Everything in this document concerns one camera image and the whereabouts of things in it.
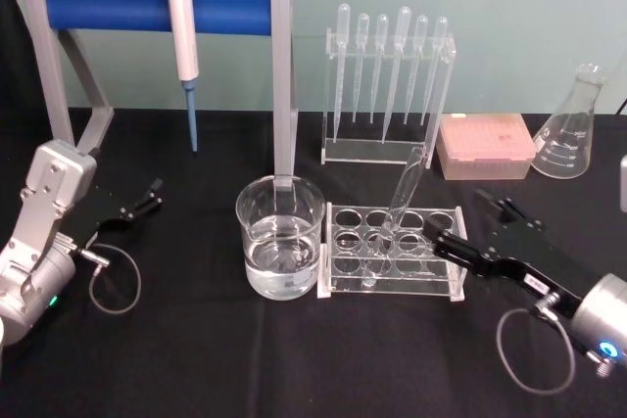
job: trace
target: led light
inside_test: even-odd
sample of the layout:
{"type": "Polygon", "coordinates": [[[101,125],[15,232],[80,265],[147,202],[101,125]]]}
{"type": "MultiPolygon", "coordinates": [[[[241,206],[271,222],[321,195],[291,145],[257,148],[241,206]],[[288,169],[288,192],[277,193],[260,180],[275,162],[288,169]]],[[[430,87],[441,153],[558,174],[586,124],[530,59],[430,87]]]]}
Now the led light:
{"type": "Polygon", "coordinates": [[[599,348],[609,357],[616,357],[618,355],[618,350],[616,350],[616,347],[612,343],[600,342],[599,348]]]}

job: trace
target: pink lid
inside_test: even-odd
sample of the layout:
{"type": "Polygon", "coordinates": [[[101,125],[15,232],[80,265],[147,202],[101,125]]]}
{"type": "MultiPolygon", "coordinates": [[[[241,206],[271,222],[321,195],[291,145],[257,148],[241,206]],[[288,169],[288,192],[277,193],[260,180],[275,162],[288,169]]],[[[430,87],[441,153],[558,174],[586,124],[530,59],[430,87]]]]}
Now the pink lid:
{"type": "Polygon", "coordinates": [[[519,114],[443,115],[440,132],[450,159],[526,161],[536,155],[519,114]]]}

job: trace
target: black table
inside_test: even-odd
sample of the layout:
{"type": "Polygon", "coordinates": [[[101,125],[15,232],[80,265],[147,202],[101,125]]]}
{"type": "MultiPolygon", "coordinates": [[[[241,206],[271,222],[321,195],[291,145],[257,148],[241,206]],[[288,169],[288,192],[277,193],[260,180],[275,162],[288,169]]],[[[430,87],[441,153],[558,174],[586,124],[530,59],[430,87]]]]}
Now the black table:
{"type": "MultiPolygon", "coordinates": [[[[84,121],[84,114],[78,113],[84,121]]],[[[532,131],[544,116],[529,116],[532,131]]],[[[320,165],[320,114],[301,114],[296,173],[334,204],[386,206],[398,165],[320,165]]],[[[123,317],[89,302],[92,266],[56,307],[3,357],[0,417],[624,417],[627,374],[607,380],[578,357],[564,394],[527,394],[506,375],[495,348],[500,316],[532,299],[504,281],[468,278],[466,300],[335,295],[291,302],[254,293],[244,273],[234,213],[239,191],[271,169],[268,114],[199,113],[193,158],[184,112],[117,111],[97,183],[127,198],[164,179],[165,205],[123,247],[140,263],[139,305],[123,317]]],[[[49,138],[43,117],[0,121],[0,244],[15,224],[32,153],[49,138]]],[[[627,215],[618,173],[627,120],[598,116],[590,169],[574,180],[530,171],[524,181],[486,182],[542,219],[552,240],[599,273],[627,278],[627,215]]],[[[413,206],[461,205],[472,241],[482,241],[472,182],[446,182],[434,160],[413,206]]],[[[506,328],[506,351],[523,379],[560,382],[557,335],[530,319],[506,328]]]]}

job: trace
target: beaker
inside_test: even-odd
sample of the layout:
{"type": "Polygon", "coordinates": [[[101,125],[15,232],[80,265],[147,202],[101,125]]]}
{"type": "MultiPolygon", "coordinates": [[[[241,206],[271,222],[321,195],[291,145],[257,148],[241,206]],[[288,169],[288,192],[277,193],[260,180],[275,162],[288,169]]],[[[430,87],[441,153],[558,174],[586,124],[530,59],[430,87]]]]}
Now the beaker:
{"type": "Polygon", "coordinates": [[[605,83],[605,70],[582,64],[566,100],[534,136],[536,157],[531,162],[552,178],[574,178],[590,165],[595,102],[605,83]]]}
{"type": "Polygon", "coordinates": [[[237,197],[246,276],[262,296],[288,301],[315,284],[324,198],[297,176],[266,176],[237,197]]]}

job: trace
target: dropper rack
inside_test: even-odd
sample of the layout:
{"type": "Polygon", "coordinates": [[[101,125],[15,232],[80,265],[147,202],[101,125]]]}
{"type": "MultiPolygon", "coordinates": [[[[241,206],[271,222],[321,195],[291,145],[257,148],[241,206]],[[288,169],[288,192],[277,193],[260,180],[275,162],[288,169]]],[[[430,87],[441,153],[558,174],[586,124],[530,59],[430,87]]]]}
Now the dropper rack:
{"type": "MultiPolygon", "coordinates": [[[[338,63],[338,44],[335,32],[329,28],[326,32],[326,76],[324,90],[324,117],[322,133],[321,161],[325,162],[361,162],[361,163],[396,163],[405,164],[410,150],[416,145],[423,146],[427,152],[427,168],[431,165],[435,141],[437,138],[440,116],[444,108],[449,82],[456,59],[456,45],[453,35],[446,33],[443,38],[427,36],[421,51],[412,45],[414,24],[418,16],[413,16],[410,35],[403,49],[397,91],[394,99],[390,127],[382,139],[384,111],[390,90],[390,74],[394,61],[394,34],[386,39],[382,56],[382,67],[378,83],[378,92],[374,103],[373,120],[370,122],[370,91],[372,88],[376,47],[374,28],[376,18],[370,18],[370,31],[365,45],[362,65],[362,84],[359,94],[356,119],[353,120],[355,68],[358,62],[356,31],[351,27],[346,48],[344,86],[342,91],[341,119],[337,136],[334,136],[333,119],[335,105],[336,73],[338,63]],[[415,59],[419,59],[417,80],[410,101],[410,114],[404,122],[410,69],[415,59]],[[434,70],[434,77],[429,86],[427,75],[434,70]]],[[[351,25],[356,25],[357,16],[351,25]]],[[[429,26],[433,34],[435,25],[429,26]]]]}

